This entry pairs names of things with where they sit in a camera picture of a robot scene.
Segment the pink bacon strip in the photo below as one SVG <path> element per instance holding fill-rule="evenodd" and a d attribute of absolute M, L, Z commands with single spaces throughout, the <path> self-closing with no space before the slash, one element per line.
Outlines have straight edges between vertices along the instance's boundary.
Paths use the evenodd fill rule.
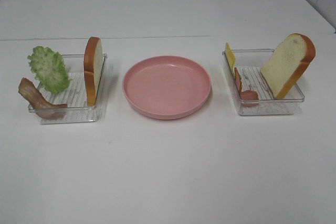
<path fill-rule="evenodd" d="M 243 84 L 241 80 L 241 76 L 238 72 L 238 69 L 234 68 L 234 74 L 235 74 L 235 82 L 238 88 L 238 94 L 240 98 L 244 101 L 243 106 L 244 107 L 252 107 L 257 106 L 257 100 L 259 100 L 258 93 L 254 90 L 242 90 Z"/>

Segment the bread slice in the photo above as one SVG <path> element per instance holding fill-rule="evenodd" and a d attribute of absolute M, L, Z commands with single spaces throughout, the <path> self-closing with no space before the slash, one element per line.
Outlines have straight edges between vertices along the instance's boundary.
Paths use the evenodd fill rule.
<path fill-rule="evenodd" d="M 84 79 L 87 93 L 87 105 L 96 103 L 98 87 L 104 63 L 101 40 L 98 37 L 90 37 L 84 53 Z"/>
<path fill-rule="evenodd" d="M 276 47 L 271 58 L 260 69 L 275 99 L 283 99 L 287 95 L 315 55 L 312 41 L 298 33 L 287 36 Z"/>

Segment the green lettuce leaf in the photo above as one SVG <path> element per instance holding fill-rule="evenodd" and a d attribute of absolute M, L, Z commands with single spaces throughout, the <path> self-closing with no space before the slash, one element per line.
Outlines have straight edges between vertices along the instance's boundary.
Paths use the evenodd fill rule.
<path fill-rule="evenodd" d="M 69 87 L 71 79 L 59 52 L 49 47 L 36 46 L 27 58 L 31 72 L 35 74 L 35 79 L 40 81 L 45 90 L 59 94 Z"/>

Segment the brown bacon strip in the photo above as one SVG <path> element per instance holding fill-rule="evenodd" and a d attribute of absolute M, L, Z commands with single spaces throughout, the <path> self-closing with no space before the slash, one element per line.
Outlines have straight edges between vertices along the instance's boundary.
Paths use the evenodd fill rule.
<path fill-rule="evenodd" d="M 67 108 L 66 104 L 52 104 L 48 102 L 34 84 L 27 78 L 22 78 L 18 86 L 18 93 L 26 99 L 34 109 L 44 110 L 37 112 L 37 115 L 46 120 L 58 120 L 62 119 L 65 115 L 65 111 L 52 112 L 52 109 Z"/>

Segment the pink round plate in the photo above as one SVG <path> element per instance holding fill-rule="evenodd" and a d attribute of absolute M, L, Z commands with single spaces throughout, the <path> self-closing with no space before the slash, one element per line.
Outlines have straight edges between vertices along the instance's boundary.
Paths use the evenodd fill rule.
<path fill-rule="evenodd" d="M 178 56 L 140 61 L 123 79 L 123 92 L 133 109 L 160 120 L 179 119 L 196 112 L 211 89 L 207 71 L 197 62 Z"/>

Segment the yellow cheese slice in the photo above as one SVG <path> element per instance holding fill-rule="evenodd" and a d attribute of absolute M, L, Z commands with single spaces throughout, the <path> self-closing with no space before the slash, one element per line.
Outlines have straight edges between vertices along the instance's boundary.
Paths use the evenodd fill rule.
<path fill-rule="evenodd" d="M 226 59 L 228 61 L 228 65 L 230 67 L 230 70 L 231 70 L 232 74 L 234 75 L 235 74 L 234 68 L 235 68 L 236 57 L 235 57 L 235 54 L 233 53 L 229 43 L 226 43 L 224 53 L 225 53 Z"/>

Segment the right clear plastic tray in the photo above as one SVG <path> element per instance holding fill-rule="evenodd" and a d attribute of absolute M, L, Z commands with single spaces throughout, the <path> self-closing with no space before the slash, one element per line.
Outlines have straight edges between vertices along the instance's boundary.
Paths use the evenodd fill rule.
<path fill-rule="evenodd" d="M 236 57 L 234 67 L 237 68 L 242 91 L 253 90 L 258 94 L 258 100 L 241 98 L 235 81 L 234 71 L 231 70 L 227 55 L 222 52 L 224 59 L 224 74 L 233 97 L 233 102 L 239 115 L 290 115 L 295 114 L 305 96 L 297 84 L 287 93 L 284 99 L 275 99 L 267 82 L 260 73 L 261 67 L 272 56 L 273 49 L 234 49 Z"/>

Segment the clear plastic tray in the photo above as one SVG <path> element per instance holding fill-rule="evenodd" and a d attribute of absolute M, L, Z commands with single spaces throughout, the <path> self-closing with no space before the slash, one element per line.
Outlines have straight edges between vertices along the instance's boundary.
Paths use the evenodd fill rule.
<path fill-rule="evenodd" d="M 233 97 L 233 102 L 239 115 L 290 115 L 295 114 L 305 96 L 297 84 L 287 93 L 284 99 L 275 99 L 267 82 L 260 73 L 261 67 L 272 56 L 273 49 L 234 49 L 236 57 L 234 67 L 237 68 L 242 91 L 253 90 L 258 94 L 258 100 L 241 98 L 235 81 L 234 71 L 231 70 L 227 55 L 222 52 L 224 59 L 224 74 Z"/>
<path fill-rule="evenodd" d="M 95 122 L 104 117 L 107 106 L 107 54 L 103 54 L 103 67 L 94 106 L 87 105 L 87 93 L 83 69 L 84 55 L 63 55 L 66 70 L 71 79 L 68 89 L 53 94 L 40 84 L 37 86 L 43 97 L 52 104 L 66 104 L 66 108 L 34 109 L 28 111 L 35 114 L 40 124 L 63 124 Z"/>

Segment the left clear plastic tray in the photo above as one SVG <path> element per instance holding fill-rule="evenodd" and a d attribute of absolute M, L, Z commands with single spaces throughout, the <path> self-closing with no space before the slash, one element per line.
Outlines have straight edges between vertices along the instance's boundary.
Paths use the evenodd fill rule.
<path fill-rule="evenodd" d="M 28 111 L 35 114 L 40 124 L 63 124 L 95 122 L 104 117 L 107 106 L 107 54 L 103 54 L 103 67 L 94 106 L 87 105 L 87 93 L 83 69 L 84 55 L 63 55 L 66 70 L 71 79 L 68 89 L 53 94 L 40 84 L 37 86 L 43 97 L 52 104 L 66 104 L 66 108 L 34 109 Z"/>

